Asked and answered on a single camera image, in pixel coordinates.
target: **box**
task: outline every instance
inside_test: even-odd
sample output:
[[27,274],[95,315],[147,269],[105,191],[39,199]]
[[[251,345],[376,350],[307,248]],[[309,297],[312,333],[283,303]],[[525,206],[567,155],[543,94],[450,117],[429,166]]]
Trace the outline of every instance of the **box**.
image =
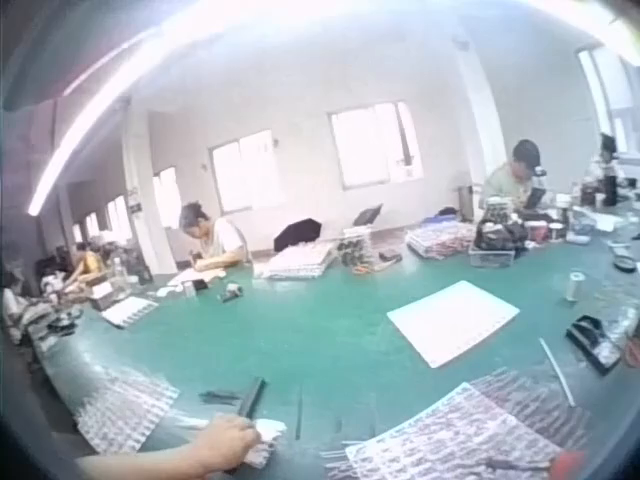
[[469,262],[478,268],[510,267],[515,255],[514,250],[479,250],[473,245],[469,248]]

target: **camera wearer's hand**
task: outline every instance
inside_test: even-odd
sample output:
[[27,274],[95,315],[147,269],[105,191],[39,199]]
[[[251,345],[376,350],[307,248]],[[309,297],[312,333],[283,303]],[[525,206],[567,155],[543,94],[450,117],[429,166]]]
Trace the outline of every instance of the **camera wearer's hand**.
[[188,448],[192,460],[205,476],[237,467],[258,443],[260,434],[250,420],[221,415],[214,418]]

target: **green table surface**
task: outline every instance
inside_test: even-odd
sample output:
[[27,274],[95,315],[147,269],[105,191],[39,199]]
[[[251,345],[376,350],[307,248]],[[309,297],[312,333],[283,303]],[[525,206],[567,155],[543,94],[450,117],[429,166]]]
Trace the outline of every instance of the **green table surface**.
[[[365,276],[338,263],[321,278],[305,281],[257,280],[248,269],[239,269],[226,281],[243,286],[242,298],[221,303],[217,295],[224,287],[214,283],[196,298],[161,301],[126,330],[86,308],[77,333],[41,354],[42,362],[72,411],[95,389],[96,366],[162,375],[181,391],[174,407],[201,418],[214,410],[201,404],[200,392],[244,390],[253,377],[262,376],[268,386],[255,417],[284,421],[289,430],[267,468],[243,467],[237,477],[319,479],[325,477],[319,451],[335,449],[340,440],[380,434],[462,382],[504,366],[524,371],[536,365],[555,382],[538,343],[543,337],[578,404],[603,420],[600,438],[610,439],[632,413],[639,373],[621,363],[600,377],[564,338],[580,315],[615,316],[622,301],[638,298],[640,274],[612,267],[607,238],[596,236],[588,246],[547,245],[506,269],[472,268],[466,255],[423,260],[406,250],[400,264]],[[633,248],[640,258],[639,247]],[[573,270],[587,275],[576,304],[564,300]],[[433,369],[386,313],[459,280],[497,295],[520,313],[479,345]],[[165,419],[143,450],[184,441],[185,433]]]

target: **white stick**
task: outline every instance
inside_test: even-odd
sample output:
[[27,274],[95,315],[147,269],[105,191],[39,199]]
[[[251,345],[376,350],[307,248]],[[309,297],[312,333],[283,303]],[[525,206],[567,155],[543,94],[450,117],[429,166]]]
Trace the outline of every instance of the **white stick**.
[[569,402],[569,405],[572,407],[575,407],[576,402],[573,400],[573,395],[571,394],[571,390],[569,390],[569,385],[567,384],[567,380],[564,378],[564,375],[562,375],[562,372],[560,371],[560,367],[558,366],[556,359],[553,357],[551,350],[549,350],[549,347],[547,346],[547,342],[545,342],[542,338],[539,338],[538,340],[540,341],[540,345],[542,345],[542,348],[544,348],[544,353],[547,354],[547,358],[551,362],[551,366],[555,370],[556,375],[560,380],[560,385],[562,385],[564,394],[567,396],[567,401]]

